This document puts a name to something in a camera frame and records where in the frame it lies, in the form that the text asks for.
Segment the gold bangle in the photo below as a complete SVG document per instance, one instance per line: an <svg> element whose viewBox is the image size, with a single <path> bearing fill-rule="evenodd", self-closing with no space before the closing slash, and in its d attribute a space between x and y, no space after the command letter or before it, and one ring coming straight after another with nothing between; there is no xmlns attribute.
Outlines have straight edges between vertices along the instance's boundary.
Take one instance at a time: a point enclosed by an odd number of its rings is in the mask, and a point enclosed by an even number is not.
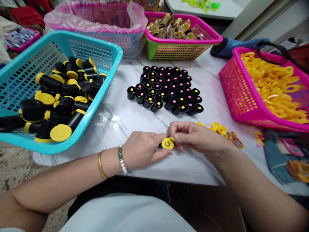
<svg viewBox="0 0 309 232"><path fill-rule="evenodd" d="M105 151L105 150L102 150L102 151L100 151L100 153L99 153L99 169L100 169L101 176L102 176L104 179L107 179L107 178L109 178L109 177L108 177L107 175L104 174L103 169L102 169L102 165L101 165L101 154L102 154L103 151Z"/></svg>

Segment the red chair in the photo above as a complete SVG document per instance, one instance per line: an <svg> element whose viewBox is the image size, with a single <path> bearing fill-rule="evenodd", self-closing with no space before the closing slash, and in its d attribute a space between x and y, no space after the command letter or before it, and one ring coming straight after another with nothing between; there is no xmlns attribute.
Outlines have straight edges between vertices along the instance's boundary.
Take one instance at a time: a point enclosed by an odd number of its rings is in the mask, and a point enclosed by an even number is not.
<svg viewBox="0 0 309 232"><path fill-rule="evenodd" d="M42 16L31 6L19 7L11 9L11 13L20 25L38 24L45 28L45 23Z"/></svg>
<svg viewBox="0 0 309 232"><path fill-rule="evenodd" d="M32 6L36 9L42 17L54 9L54 6L50 0L26 0L26 3L28 6Z"/></svg>

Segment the blue plastic basket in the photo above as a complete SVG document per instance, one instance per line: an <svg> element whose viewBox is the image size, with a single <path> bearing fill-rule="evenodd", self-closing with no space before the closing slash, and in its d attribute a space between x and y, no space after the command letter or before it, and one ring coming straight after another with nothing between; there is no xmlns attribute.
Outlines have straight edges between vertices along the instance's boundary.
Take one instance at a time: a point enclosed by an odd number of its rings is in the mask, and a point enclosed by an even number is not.
<svg viewBox="0 0 309 232"><path fill-rule="evenodd" d="M35 134L21 128L13 133L0 133L0 140L50 155L69 149L80 139L122 59L123 51L116 44L67 31L47 34L0 71L0 117L17 115L20 102L32 98L40 88L35 82L36 75L39 72L51 75L54 64L70 56L82 60L91 57L98 72L108 75L73 134L64 142L38 143L34 141Z"/></svg>

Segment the hand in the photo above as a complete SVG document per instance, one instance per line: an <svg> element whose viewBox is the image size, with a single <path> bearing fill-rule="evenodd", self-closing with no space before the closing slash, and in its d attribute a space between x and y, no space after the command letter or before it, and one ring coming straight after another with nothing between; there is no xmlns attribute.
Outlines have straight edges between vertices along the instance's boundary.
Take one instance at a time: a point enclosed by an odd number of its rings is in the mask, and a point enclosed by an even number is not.
<svg viewBox="0 0 309 232"><path fill-rule="evenodd" d="M168 137L174 137L176 147L184 152L184 144L203 153L205 156L222 154L233 146L218 133L194 122L172 122L167 131Z"/></svg>
<svg viewBox="0 0 309 232"><path fill-rule="evenodd" d="M166 134L134 131L122 146L122 156L128 170L142 168L164 159L172 152L168 149L156 151Z"/></svg>

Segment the beaded bracelet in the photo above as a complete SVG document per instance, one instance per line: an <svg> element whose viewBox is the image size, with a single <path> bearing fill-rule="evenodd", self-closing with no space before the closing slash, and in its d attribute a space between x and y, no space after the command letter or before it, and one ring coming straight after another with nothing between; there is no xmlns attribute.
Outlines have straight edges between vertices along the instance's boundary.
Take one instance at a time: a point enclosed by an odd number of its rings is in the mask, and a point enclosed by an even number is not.
<svg viewBox="0 0 309 232"><path fill-rule="evenodd" d="M126 169L125 162L124 162L123 157L122 157L122 144L120 144L119 147L118 147L118 156L119 156L122 171L125 175L127 175L128 171Z"/></svg>

